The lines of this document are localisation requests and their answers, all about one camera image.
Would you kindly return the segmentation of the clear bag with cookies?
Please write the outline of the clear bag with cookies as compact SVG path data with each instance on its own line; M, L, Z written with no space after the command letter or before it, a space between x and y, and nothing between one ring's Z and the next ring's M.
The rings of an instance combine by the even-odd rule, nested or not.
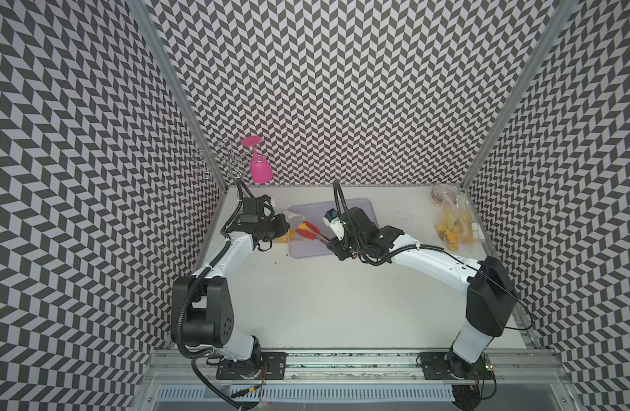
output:
M277 242L279 244L289 244L293 242L306 241L303 236L299 235L296 232L297 229L302 229L305 218L299 213L291 212L288 210L283 211L282 214L285 216L286 222L289 224L289 231L284 236L275 239L274 242Z

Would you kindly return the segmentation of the red metal tongs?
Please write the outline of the red metal tongs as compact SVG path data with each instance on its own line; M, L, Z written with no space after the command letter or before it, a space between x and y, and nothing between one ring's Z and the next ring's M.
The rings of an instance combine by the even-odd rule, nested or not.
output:
M327 243L328 241L330 241L330 239L332 238L332 236L335 236L334 234L332 235L326 235L325 233L323 233L323 231L318 228L315 224L312 224L310 222L305 221L302 225L302 229L297 229L296 232L303 236L305 239L308 240L313 240L313 241L319 241L321 243L323 243L323 245L326 246L327 248Z

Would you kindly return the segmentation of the clear resealable bag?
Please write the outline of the clear resealable bag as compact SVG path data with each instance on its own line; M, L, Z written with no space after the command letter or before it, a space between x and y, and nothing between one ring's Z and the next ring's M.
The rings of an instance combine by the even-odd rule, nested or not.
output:
M472 223L471 214L464 202L443 194L442 210L435 231L445 248L456 252L460 246L475 243Z
M476 221L471 204L466 195L460 196L459 210L462 216L462 225L466 232L463 242L466 244L474 244L477 241L484 241L486 239L484 231Z

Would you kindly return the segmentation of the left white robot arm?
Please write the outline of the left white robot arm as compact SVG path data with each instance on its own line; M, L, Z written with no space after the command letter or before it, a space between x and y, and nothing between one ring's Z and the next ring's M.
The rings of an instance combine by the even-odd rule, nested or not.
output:
M262 368L260 341L236 327L227 277L253 252L272 249L289 232L289 223L268 195L253 195L235 180L238 203L223 224L224 246L212 260L172 287L171 340L180 354L195 361L211 356L233 364L240 378L256 378Z

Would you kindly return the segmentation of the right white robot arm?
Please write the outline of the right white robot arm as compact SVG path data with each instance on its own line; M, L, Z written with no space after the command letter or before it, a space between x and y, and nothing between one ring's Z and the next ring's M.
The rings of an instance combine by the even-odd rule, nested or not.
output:
M379 267L396 264L424 273L450 286L466 298L465 322L444 361L454 378L476 372L492 341L503 335L520 304L513 280L503 263L494 258L464 259L445 248L424 244L402 229L379 228L359 207L350 207L339 181L333 183L335 207L323 217L333 232L328 250L341 261L357 257Z

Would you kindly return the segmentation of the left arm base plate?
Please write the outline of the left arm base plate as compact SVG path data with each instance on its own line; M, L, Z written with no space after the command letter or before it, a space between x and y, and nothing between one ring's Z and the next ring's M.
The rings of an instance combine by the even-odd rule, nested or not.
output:
M287 353L282 351L261 352L246 361L222 360L217 366L217 380L283 380Z

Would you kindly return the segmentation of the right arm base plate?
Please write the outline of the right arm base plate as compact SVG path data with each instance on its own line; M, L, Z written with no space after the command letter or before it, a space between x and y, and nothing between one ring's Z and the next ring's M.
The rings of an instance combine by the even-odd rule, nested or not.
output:
M482 355L473 364L452 351L426 351L417 356L416 364L426 380L467 380L476 383L493 377L493 369Z

